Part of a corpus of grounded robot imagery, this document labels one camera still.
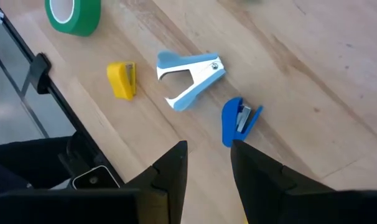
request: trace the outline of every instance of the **blue staple remover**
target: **blue staple remover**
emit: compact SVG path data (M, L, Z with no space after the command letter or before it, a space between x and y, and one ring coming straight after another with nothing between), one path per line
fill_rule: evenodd
M252 120L247 123L251 108L243 105L242 97L229 100L221 112L222 141L226 147L231 147L233 140L244 141L252 127L262 113L263 106L259 106Z
M226 73L218 54L188 57L182 57L170 51L162 51L158 54L157 76L159 81L168 73L184 70L190 71L193 85L174 99L166 98L168 104L176 111L190 109L196 97Z

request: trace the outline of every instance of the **smartphone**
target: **smartphone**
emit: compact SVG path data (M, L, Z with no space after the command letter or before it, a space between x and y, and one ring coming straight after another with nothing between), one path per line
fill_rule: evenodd
M119 184L105 166L98 166L72 180L75 189L117 189Z

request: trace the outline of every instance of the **wooden table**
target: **wooden table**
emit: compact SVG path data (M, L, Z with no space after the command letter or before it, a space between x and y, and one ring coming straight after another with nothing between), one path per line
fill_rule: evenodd
M107 0L87 38L54 30L43 0L1 0L34 53L121 177L128 181L177 141L189 145L184 223L242 223L221 108L241 95L265 107L246 142L335 189L377 189L377 0ZM218 52L228 73L193 110L164 97L157 53ZM110 62L137 63L137 96L116 99Z

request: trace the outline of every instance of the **tape roll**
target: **tape roll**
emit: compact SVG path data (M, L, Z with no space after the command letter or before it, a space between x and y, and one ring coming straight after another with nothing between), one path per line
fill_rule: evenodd
M54 29L85 37L100 21L101 0L45 0L45 8Z

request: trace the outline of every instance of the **wood grain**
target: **wood grain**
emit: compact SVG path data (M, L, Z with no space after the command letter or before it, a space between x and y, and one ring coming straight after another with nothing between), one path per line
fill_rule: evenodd
M42 0L0 5L32 51L48 55L52 80L125 181L188 140L184 223L243 221L220 139L221 108L238 95L265 107L246 142L332 187L377 189L377 1L103 1L87 38L54 30ZM157 81L164 49L218 52L228 73L177 113L164 96L187 80ZM124 60L137 63L132 102L113 96L105 74Z

